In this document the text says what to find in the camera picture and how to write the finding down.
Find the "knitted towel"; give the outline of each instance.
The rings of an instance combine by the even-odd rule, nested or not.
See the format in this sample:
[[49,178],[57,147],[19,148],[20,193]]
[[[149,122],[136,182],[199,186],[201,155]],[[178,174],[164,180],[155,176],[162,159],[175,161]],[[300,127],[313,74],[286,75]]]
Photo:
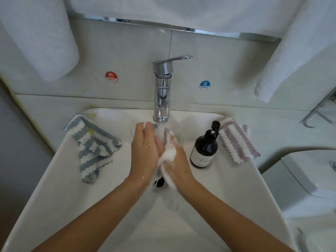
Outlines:
[[224,117],[218,121],[221,124],[219,137],[235,163],[240,164],[260,156],[249,140],[247,125],[240,125],[230,117]]
[[121,147],[121,141],[83,114],[74,115],[64,130],[78,142],[82,181],[94,183],[100,169],[112,162],[112,155]]

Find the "drain hole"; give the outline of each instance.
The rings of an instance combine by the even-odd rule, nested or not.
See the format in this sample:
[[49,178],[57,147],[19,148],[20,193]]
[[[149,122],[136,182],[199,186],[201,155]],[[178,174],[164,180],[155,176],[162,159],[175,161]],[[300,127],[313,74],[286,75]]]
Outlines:
[[154,183],[156,184],[156,187],[161,187],[164,185],[165,180],[163,177],[161,177],[158,181],[155,181]]

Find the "cold label sticker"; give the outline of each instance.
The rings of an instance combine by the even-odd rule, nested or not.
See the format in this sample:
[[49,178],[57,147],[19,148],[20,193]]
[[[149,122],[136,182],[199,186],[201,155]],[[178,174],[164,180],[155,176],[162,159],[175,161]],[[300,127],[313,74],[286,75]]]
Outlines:
[[105,74],[105,78],[107,81],[110,81],[110,82],[117,82],[118,80],[118,76],[114,72],[107,72]]
[[208,80],[204,80],[199,84],[199,88],[201,90],[207,90],[210,87],[210,82]]

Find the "toilet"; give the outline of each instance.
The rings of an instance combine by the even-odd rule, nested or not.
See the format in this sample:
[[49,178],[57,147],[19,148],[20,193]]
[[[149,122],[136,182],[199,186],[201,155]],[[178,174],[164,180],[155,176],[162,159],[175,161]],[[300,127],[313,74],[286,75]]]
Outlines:
[[[336,209],[336,150],[288,154],[262,176],[287,223],[299,232],[294,235],[298,251],[336,251],[336,214],[332,213]],[[330,217],[328,226],[325,220],[317,221],[326,217]]]
[[262,174],[285,218],[336,209],[336,150],[288,154]]

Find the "bottle label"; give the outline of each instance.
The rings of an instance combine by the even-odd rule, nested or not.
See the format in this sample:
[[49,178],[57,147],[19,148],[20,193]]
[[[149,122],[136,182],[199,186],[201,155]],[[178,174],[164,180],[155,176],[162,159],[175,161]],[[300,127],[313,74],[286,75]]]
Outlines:
[[210,161],[212,160],[213,156],[204,156],[197,152],[195,147],[192,149],[192,153],[190,156],[191,161],[199,166],[199,167],[206,167],[210,164]]

